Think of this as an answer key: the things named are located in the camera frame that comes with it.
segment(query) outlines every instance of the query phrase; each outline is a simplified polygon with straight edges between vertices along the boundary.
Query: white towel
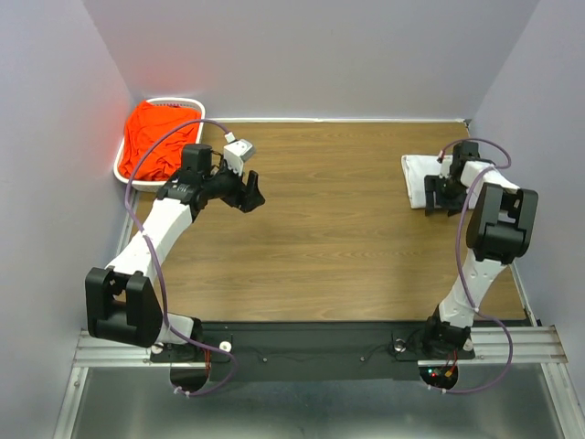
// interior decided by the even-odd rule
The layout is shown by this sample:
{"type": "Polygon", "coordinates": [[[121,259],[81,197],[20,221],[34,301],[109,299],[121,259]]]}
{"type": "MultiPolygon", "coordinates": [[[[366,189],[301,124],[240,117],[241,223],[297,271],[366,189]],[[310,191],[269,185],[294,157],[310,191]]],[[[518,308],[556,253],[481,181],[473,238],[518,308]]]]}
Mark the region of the white towel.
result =
{"type": "Polygon", "coordinates": [[[410,207],[424,209],[426,198],[424,195],[425,176],[438,176],[441,164],[436,155],[403,155],[402,171],[406,180],[406,190],[409,193],[410,207]]]}

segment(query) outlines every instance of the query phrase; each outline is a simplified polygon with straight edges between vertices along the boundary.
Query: wire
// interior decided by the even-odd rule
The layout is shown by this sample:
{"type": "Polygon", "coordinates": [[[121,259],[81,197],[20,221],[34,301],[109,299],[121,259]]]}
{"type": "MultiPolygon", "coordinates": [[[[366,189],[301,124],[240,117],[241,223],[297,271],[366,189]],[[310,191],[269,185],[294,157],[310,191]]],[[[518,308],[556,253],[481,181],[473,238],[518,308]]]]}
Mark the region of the wire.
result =
{"type": "Polygon", "coordinates": [[[455,370],[455,368],[457,367],[457,349],[455,349],[453,351],[453,355],[454,355],[454,361],[453,361],[453,365],[451,366],[451,368],[449,369],[449,374],[451,375],[453,373],[453,371],[455,370]]]}
{"type": "MultiPolygon", "coordinates": [[[[453,351],[453,360],[457,358],[457,349],[453,351]]],[[[447,369],[449,367],[449,363],[451,362],[451,352],[447,354],[447,362],[441,366],[441,370],[447,369]]]]}
{"type": "Polygon", "coordinates": [[[502,154],[504,154],[505,158],[507,160],[507,163],[505,165],[502,165],[502,166],[496,166],[495,167],[496,169],[508,169],[512,165],[512,157],[510,156],[510,154],[508,154],[508,152],[502,146],[498,145],[496,142],[492,142],[491,140],[483,139],[481,137],[467,137],[464,139],[452,141],[450,144],[447,144],[446,146],[444,146],[443,149],[441,150],[441,152],[439,153],[440,160],[442,161],[442,159],[445,158],[445,154],[447,153],[447,150],[449,148],[453,148],[455,145],[460,144],[463,141],[480,142],[482,144],[487,144],[487,145],[493,146],[495,149],[499,150],[502,154]]]}
{"type": "Polygon", "coordinates": [[[211,351],[205,350],[205,375],[209,378],[209,371],[211,370],[211,351]]]}
{"type": "MultiPolygon", "coordinates": [[[[454,145],[459,144],[460,142],[462,142],[464,140],[481,142],[484,144],[491,145],[491,146],[495,147],[496,149],[500,150],[505,155],[507,162],[505,163],[505,165],[495,165],[495,169],[508,169],[512,165],[512,157],[510,157],[510,154],[508,154],[508,152],[502,146],[496,144],[495,142],[492,142],[491,140],[485,140],[485,139],[482,139],[479,137],[468,137],[466,139],[459,139],[459,140],[456,140],[454,142],[451,142],[450,144],[446,145],[441,150],[442,155],[444,156],[445,151],[447,149],[449,149],[450,147],[452,147],[454,145]]],[[[502,330],[504,331],[505,337],[508,339],[508,346],[509,346],[508,358],[507,358],[507,361],[504,365],[504,368],[502,369],[500,374],[497,377],[495,377],[492,381],[488,382],[487,384],[484,384],[482,386],[478,386],[478,387],[475,387],[472,389],[464,389],[464,390],[446,390],[446,389],[434,388],[434,389],[438,389],[440,391],[443,391],[445,393],[451,393],[451,394],[457,394],[457,395],[467,395],[470,393],[477,393],[478,391],[485,391],[487,389],[490,389],[490,388],[494,387],[495,384],[500,382],[505,377],[505,375],[510,370],[510,367],[512,366],[512,357],[514,356],[514,343],[512,341],[512,335],[510,334],[510,331],[508,330],[508,328],[505,327],[504,323],[500,319],[498,319],[497,317],[488,316],[488,315],[481,313],[480,311],[475,311],[478,308],[477,308],[477,305],[475,304],[475,301],[473,300],[472,295],[469,291],[469,286],[467,284],[467,280],[465,279],[465,275],[463,274],[463,263],[461,261],[461,237],[463,235],[463,225],[465,223],[465,214],[467,213],[467,210],[469,209],[469,202],[472,198],[472,194],[473,194],[473,191],[475,190],[475,187],[482,180],[482,177],[485,174],[487,174],[488,172],[490,172],[491,170],[492,170],[491,167],[487,167],[486,169],[482,170],[477,175],[477,177],[472,182],[472,184],[469,186],[469,189],[467,191],[467,197],[465,197],[465,201],[463,202],[461,217],[459,218],[459,225],[457,227],[457,238],[455,240],[455,261],[457,262],[457,273],[459,274],[459,278],[461,279],[461,284],[463,286],[463,290],[465,291],[465,295],[467,296],[467,301],[469,302],[470,307],[474,310],[474,312],[479,317],[481,317],[485,320],[491,320],[496,325],[501,327],[502,330]]]]}
{"type": "MultiPolygon", "coordinates": [[[[158,145],[160,145],[166,138],[170,137],[171,135],[173,135],[177,131],[179,131],[179,130],[181,130],[181,129],[185,128],[186,126],[189,126],[193,123],[211,123],[211,124],[214,124],[214,125],[218,126],[219,128],[221,128],[221,130],[223,130],[223,132],[225,134],[230,133],[228,128],[223,123],[219,123],[219,122],[213,121],[211,119],[193,119],[193,120],[187,121],[185,123],[181,123],[180,125],[173,128],[171,131],[164,134],[161,138],[159,138],[156,142],[153,143],[153,145],[148,149],[148,151],[146,151],[144,153],[144,155],[138,161],[138,163],[134,167],[134,170],[130,174],[130,177],[128,177],[128,184],[126,185],[126,191],[124,194],[124,206],[126,207],[126,210],[128,211],[128,214],[130,215],[130,218],[132,219],[133,223],[136,225],[136,228],[140,232],[144,232],[144,225],[142,224],[142,222],[138,219],[138,217],[134,213],[134,210],[132,209],[132,205],[130,203],[130,194],[132,193],[132,183],[134,182],[134,179],[136,177],[136,173],[138,172],[138,169],[140,168],[140,166],[144,163],[144,160],[146,159],[146,157],[148,157],[155,150],[155,148],[158,145]]],[[[164,324],[169,328],[169,330],[173,334],[175,334],[177,337],[181,338],[186,343],[193,345],[193,346],[196,346],[200,349],[206,349],[206,350],[209,350],[210,352],[217,352],[218,354],[225,355],[229,358],[230,362],[232,363],[232,368],[229,370],[228,375],[226,375],[222,381],[220,381],[218,384],[216,384],[213,387],[210,387],[210,388],[204,389],[204,390],[193,391],[193,392],[183,391],[180,387],[175,387],[176,393],[181,393],[187,397],[189,397],[189,396],[203,396],[203,395],[210,394],[211,392],[216,391],[217,389],[219,389],[220,387],[222,387],[224,384],[226,384],[227,382],[229,382],[232,379],[232,377],[236,374],[236,371],[238,370],[238,361],[233,356],[233,354],[231,354],[230,352],[226,352],[225,350],[222,350],[220,348],[216,348],[214,346],[206,345],[205,343],[200,343],[196,340],[193,340],[193,339],[181,334],[179,331],[177,331],[171,325],[171,322],[168,319],[168,297],[167,297],[167,293],[166,293],[166,283],[165,283],[165,277],[163,276],[163,269],[161,267],[161,263],[158,259],[157,254],[156,254],[156,249],[154,248],[153,242],[145,233],[143,233],[143,238],[144,238],[144,242],[146,243],[146,246],[148,247],[148,251],[150,252],[150,254],[153,257],[154,270],[156,271],[156,275],[158,276],[158,282],[161,285],[161,296],[163,297],[163,322],[164,322],[164,324]]]]}

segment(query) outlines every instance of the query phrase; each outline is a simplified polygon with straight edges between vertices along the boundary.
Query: metal floor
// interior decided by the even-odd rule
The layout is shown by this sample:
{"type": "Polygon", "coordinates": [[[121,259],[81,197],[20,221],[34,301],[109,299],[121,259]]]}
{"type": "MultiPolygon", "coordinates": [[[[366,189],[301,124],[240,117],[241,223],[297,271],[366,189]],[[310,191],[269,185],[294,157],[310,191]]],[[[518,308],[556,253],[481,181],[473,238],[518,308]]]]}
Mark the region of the metal floor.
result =
{"type": "MultiPolygon", "coordinates": [[[[501,365],[462,365],[458,387],[501,365]]],[[[166,368],[91,368],[72,437],[94,438],[562,438],[539,365],[516,364],[499,385],[441,395],[421,382],[231,383],[201,399],[174,395],[166,368]]]]}

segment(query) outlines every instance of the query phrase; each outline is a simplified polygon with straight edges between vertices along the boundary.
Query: screw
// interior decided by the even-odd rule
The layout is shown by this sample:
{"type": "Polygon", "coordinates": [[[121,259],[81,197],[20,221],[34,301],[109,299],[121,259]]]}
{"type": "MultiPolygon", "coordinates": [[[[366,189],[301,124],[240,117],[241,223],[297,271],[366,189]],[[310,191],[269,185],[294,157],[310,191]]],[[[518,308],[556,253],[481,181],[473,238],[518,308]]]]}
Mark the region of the screw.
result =
{"type": "Polygon", "coordinates": [[[396,350],[399,354],[406,350],[406,343],[402,338],[397,338],[394,340],[394,350],[396,350]]]}
{"type": "Polygon", "coordinates": [[[465,340],[465,344],[463,345],[463,350],[467,352],[471,352],[473,350],[473,342],[470,338],[465,340]]]}
{"type": "Polygon", "coordinates": [[[155,355],[160,354],[164,349],[165,349],[165,345],[163,345],[162,343],[154,343],[150,347],[150,351],[155,355]]]}
{"type": "Polygon", "coordinates": [[[231,343],[228,341],[222,341],[219,343],[219,348],[223,351],[230,352],[231,351],[231,343]]]}

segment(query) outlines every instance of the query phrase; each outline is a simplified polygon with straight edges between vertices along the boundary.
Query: folded cloth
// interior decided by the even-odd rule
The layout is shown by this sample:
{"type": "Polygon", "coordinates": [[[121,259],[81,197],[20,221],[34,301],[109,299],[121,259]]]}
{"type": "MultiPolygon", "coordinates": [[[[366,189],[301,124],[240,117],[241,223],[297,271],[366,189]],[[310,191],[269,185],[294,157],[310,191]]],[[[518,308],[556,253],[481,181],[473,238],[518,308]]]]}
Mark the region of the folded cloth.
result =
{"type": "Polygon", "coordinates": [[[424,178],[425,176],[438,176],[441,172],[441,164],[437,162],[436,155],[403,155],[401,162],[410,207],[424,209],[426,206],[424,178]]]}
{"type": "MultiPolygon", "coordinates": [[[[154,142],[181,123],[200,117],[201,113],[192,108],[139,103],[124,128],[124,151],[118,164],[120,174],[128,178],[154,142]]],[[[198,132],[199,123],[193,123],[169,135],[144,160],[135,178],[146,181],[167,180],[181,166],[183,146],[193,144],[198,132]]]]}

